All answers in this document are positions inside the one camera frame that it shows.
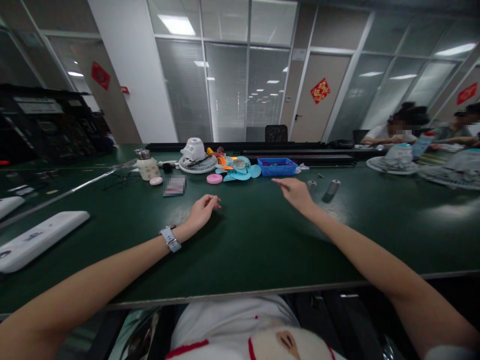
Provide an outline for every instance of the blue plastic basket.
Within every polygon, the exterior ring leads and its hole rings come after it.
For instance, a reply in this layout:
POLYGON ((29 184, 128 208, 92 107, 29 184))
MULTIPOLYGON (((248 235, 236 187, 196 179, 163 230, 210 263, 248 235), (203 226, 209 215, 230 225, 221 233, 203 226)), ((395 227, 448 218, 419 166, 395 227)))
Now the blue plastic basket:
POLYGON ((261 168, 261 174, 265 177, 269 176, 292 176, 295 175, 295 169, 298 167, 296 163, 286 157, 259 158, 258 166, 261 168), (274 165, 273 164, 290 164, 290 165, 274 165))

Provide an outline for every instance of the white watch strap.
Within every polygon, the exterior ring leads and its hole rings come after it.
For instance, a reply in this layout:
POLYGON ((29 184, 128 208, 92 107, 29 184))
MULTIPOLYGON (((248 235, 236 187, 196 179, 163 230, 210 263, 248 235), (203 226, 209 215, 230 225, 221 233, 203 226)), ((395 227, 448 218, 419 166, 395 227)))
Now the white watch strap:
POLYGON ((165 240, 166 245, 170 248, 172 253, 180 250, 182 245, 180 245, 180 243, 175 238, 174 233, 172 232, 172 229, 170 228, 170 226, 161 230, 160 234, 163 236, 163 239, 165 240))

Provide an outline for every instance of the white mini fan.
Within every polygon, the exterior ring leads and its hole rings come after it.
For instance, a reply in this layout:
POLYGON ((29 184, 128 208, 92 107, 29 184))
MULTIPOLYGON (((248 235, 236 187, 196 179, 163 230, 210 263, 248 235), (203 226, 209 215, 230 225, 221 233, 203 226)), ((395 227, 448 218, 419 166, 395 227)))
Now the white mini fan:
POLYGON ((412 162, 412 147, 407 143, 392 146, 385 156, 376 156, 368 159, 366 165, 381 173, 394 175, 411 175, 419 170, 416 163, 412 162))
POLYGON ((444 166, 424 166, 418 174, 451 188, 480 190, 480 149, 458 152, 444 166))
POLYGON ((198 137, 191 137, 185 147, 180 150, 183 156, 178 161, 178 166, 186 173, 203 174, 211 172, 218 163, 216 156, 208 156, 204 143, 198 137))

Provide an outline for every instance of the red door decoration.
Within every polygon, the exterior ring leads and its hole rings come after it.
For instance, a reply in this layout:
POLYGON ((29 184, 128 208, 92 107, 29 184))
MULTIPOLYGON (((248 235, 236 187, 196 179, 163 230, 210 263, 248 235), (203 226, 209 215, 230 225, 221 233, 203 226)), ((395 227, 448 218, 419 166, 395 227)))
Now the red door decoration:
POLYGON ((327 79, 323 78, 312 90, 310 90, 311 96, 315 101, 315 104, 321 102, 325 97, 330 94, 329 84, 327 83, 327 79))
POLYGON ((91 65, 91 77, 97 83, 100 84, 102 88, 108 91, 109 83, 110 83, 110 75, 106 72, 100 65, 98 65, 95 61, 91 65))
POLYGON ((460 105, 461 103, 466 102, 468 99, 475 96, 476 93, 477 93, 477 83, 474 83, 473 85, 470 85, 469 87, 467 87, 465 90, 463 90, 461 93, 458 94, 456 104, 460 105))

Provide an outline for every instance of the white pillar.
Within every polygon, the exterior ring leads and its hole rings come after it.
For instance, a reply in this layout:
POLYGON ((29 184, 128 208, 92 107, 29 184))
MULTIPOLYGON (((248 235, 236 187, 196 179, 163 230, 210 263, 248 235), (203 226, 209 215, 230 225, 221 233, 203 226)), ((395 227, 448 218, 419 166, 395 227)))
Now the white pillar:
POLYGON ((145 0, 88 0, 144 143, 178 141, 145 0))

